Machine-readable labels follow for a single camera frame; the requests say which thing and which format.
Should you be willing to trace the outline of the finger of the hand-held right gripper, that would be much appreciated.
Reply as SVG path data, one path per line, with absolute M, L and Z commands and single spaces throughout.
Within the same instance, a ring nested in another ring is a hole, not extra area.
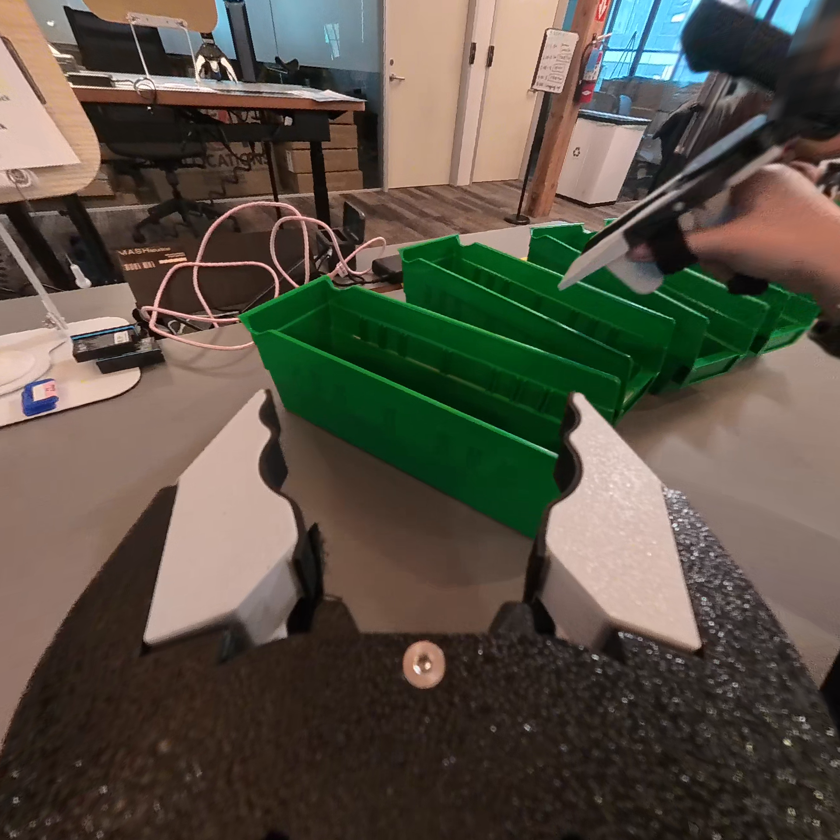
M 783 151 L 783 148 L 773 148 L 772 159 L 760 168 L 777 162 Z M 686 235 L 699 230 L 716 228 L 734 220 L 739 211 L 736 209 L 732 196 L 733 189 L 749 179 L 759 169 L 701 209 L 683 216 L 680 222 Z M 583 259 L 583 252 L 581 252 L 570 268 L 566 270 L 558 289 L 566 291 L 594 272 L 608 268 L 637 293 L 649 293 L 656 290 L 666 276 L 675 274 L 691 266 L 694 262 L 695 260 L 654 260 L 645 245 L 635 247 L 630 252 L 629 257 L 618 260 Z
M 583 259 L 618 260 L 645 245 L 654 260 L 696 260 L 681 219 L 749 177 L 773 157 L 773 121 L 760 115 L 714 143 L 685 170 L 595 236 Z

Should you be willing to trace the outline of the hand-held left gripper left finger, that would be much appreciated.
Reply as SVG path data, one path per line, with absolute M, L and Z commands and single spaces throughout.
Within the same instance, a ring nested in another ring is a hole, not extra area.
M 259 390 L 177 480 L 146 646 L 226 629 L 256 647 L 312 630 L 323 539 L 285 492 L 280 435 L 274 397 Z

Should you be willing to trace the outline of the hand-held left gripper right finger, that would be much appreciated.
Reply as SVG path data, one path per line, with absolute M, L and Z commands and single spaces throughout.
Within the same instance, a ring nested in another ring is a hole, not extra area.
M 539 631 L 603 650 L 619 633 L 701 651 L 665 488 L 581 393 L 554 470 L 560 498 L 532 546 L 523 601 Z

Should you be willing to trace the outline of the green plastic bin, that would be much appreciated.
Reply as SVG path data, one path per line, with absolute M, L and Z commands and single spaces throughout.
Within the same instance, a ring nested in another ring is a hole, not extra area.
M 327 277 L 240 321 L 289 412 L 528 538 L 569 395 L 621 404 L 614 376 Z
M 619 279 L 611 269 L 605 269 Z M 756 296 L 734 295 L 722 281 L 714 279 L 699 266 L 690 266 L 666 276 L 657 289 L 660 287 L 679 290 L 688 298 L 703 301 L 730 319 L 750 324 L 754 337 L 740 363 L 795 343 L 812 326 L 817 314 L 817 306 L 812 299 L 777 286 L 768 286 Z
M 549 269 L 458 236 L 400 251 L 407 302 L 575 364 L 573 389 L 616 423 L 665 366 L 676 322 Z
M 528 261 L 564 276 L 594 235 L 582 224 L 536 227 L 531 231 Z M 674 322 L 660 373 L 650 388 L 653 394 L 677 391 L 729 372 L 746 356 L 754 337 L 750 324 L 731 319 L 703 301 L 665 287 L 639 295 L 608 269 L 599 269 L 574 285 L 574 289 L 583 287 L 609 293 Z

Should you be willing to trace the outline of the person's right hand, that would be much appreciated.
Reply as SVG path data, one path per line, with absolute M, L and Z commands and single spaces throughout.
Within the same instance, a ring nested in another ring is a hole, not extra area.
M 838 320 L 839 209 L 818 189 L 819 174 L 803 161 L 765 166 L 731 189 L 727 222 L 684 234 L 688 251 L 720 280 L 767 280 Z

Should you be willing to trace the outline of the white recycling bin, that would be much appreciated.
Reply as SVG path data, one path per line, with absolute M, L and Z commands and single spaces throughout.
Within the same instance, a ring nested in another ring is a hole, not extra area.
M 617 201 L 650 119 L 580 110 L 556 195 L 593 207 Z

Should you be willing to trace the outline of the red fire extinguisher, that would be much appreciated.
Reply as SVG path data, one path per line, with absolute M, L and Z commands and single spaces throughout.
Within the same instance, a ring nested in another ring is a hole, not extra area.
M 581 71 L 574 101 L 580 106 L 592 101 L 597 81 L 601 74 L 605 42 L 609 35 L 594 35 L 581 58 Z

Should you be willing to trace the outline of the white desk lamp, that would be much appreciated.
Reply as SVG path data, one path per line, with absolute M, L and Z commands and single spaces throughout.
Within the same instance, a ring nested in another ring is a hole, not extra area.
M 1 426 L 103 402 L 134 388 L 141 377 L 138 370 L 104 374 L 94 362 L 76 361 L 71 349 L 73 335 L 127 327 L 128 320 L 105 316 L 67 321 L 56 298 L 48 294 L 4 227 L 2 240 L 27 279 L 35 283 L 37 297 L 27 297 L 24 302 L 35 304 L 35 313 L 41 320 L 37 328 L 2 333 Z M 37 396 L 51 397 L 51 406 L 44 412 L 27 415 L 23 398 L 27 388 L 35 389 Z

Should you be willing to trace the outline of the stack of cardboard boxes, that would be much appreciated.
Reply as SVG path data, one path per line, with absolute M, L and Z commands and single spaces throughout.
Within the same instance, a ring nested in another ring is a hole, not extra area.
M 329 121 L 330 139 L 321 142 L 325 182 L 329 192 L 356 191 L 364 187 L 359 137 L 354 114 L 343 112 Z M 275 165 L 282 188 L 288 193 L 313 193 L 311 143 L 288 141 L 273 144 Z

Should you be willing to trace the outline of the black office chair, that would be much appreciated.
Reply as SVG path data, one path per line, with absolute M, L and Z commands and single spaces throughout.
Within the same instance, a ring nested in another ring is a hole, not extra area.
M 136 244 L 144 244 L 147 229 L 159 227 L 168 217 L 179 217 L 185 229 L 197 237 L 194 218 L 213 223 L 223 215 L 212 204 L 188 198 L 182 192 L 179 171 L 204 168 L 207 146 L 193 138 L 172 109 L 95 102 L 85 102 L 82 108 L 116 174 L 130 176 L 137 184 L 142 183 L 145 171 L 164 176 L 168 196 L 134 226 L 132 238 Z

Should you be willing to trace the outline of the wooden top office desk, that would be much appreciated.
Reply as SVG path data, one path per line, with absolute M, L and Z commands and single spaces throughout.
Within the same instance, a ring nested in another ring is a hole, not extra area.
M 246 81 L 118 72 L 67 76 L 102 144 L 309 144 L 317 219 L 332 225 L 323 145 L 330 121 L 362 112 L 363 100 L 335 91 Z

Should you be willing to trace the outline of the white black robot claw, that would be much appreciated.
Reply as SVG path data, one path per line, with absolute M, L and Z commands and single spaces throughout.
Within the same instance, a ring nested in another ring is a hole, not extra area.
M 225 53 L 218 47 L 212 33 L 201 33 L 202 43 L 194 58 L 194 75 L 197 80 L 237 81 L 235 69 Z

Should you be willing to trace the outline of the black monitor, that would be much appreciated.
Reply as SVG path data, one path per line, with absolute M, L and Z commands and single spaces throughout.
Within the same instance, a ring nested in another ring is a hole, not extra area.
M 168 77 L 172 63 L 157 28 L 118 24 L 64 6 L 70 30 L 88 70 Z

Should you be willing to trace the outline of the blank tan wooden board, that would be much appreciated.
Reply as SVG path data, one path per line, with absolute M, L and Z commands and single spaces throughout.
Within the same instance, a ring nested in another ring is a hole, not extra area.
M 86 1 L 99 19 L 116 24 L 185 28 L 211 33 L 218 23 L 215 1 Z

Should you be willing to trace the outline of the wooden support post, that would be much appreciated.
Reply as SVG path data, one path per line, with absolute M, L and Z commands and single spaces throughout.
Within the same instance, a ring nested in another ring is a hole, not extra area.
M 565 155 L 578 118 L 579 103 L 574 93 L 585 66 L 585 54 L 593 38 L 605 32 L 611 1 L 578 1 L 571 20 L 571 33 L 577 36 L 570 67 L 561 92 L 553 94 L 544 126 L 539 157 L 526 202 L 526 215 L 547 218 L 553 207 Z

